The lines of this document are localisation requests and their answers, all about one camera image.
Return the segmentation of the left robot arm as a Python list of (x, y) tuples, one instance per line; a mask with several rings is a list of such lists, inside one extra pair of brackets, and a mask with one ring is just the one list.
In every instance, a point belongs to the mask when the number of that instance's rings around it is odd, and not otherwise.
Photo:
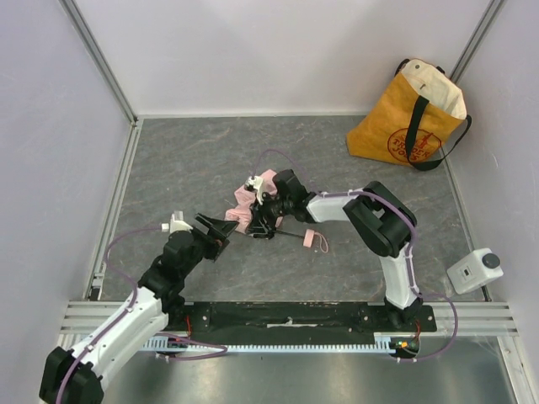
[(160, 255), (120, 308), (79, 343), (57, 347), (45, 360), (39, 397), (45, 403), (100, 403), (110, 382), (170, 317), (182, 314), (186, 277), (202, 260), (216, 260), (227, 247), (237, 221), (197, 215), (201, 231), (174, 213)]

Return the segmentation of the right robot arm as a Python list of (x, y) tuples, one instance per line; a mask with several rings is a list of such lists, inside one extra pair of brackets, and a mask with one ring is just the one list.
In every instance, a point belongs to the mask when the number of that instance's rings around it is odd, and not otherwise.
[(423, 304), (413, 268), (417, 220), (394, 194), (377, 181), (341, 193), (310, 192), (291, 169), (276, 173), (270, 181), (275, 186), (273, 194), (259, 176), (252, 176), (244, 185), (255, 197), (249, 207), (249, 235), (272, 238), (277, 221), (286, 216), (309, 224), (350, 223), (380, 259), (389, 322), (400, 327), (416, 319)]

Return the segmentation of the pink folding umbrella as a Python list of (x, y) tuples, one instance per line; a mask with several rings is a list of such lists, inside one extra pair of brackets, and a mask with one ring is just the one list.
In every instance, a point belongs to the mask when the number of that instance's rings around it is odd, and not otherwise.
[[(272, 196), (276, 195), (277, 191), (273, 182), (273, 177), (275, 175), (276, 171), (269, 169), (264, 171), (260, 176), (255, 177), (261, 179), (264, 190), (268, 191)], [(253, 213), (251, 212), (250, 207), (255, 201), (257, 201), (256, 193), (247, 191), (245, 186), (242, 185), (234, 191), (234, 196), (237, 204), (235, 207), (226, 211), (225, 219), (228, 221), (237, 221), (238, 226), (236, 228), (236, 232), (248, 236), (248, 226), (251, 224), (253, 219)], [(329, 251), (328, 241), (325, 236), (318, 231), (314, 231), (313, 229), (306, 229), (301, 235), (286, 231), (281, 232), (280, 234), (301, 239), (302, 246), (306, 248), (313, 247), (315, 240), (318, 239), (318, 249), (322, 253), (328, 253)]]

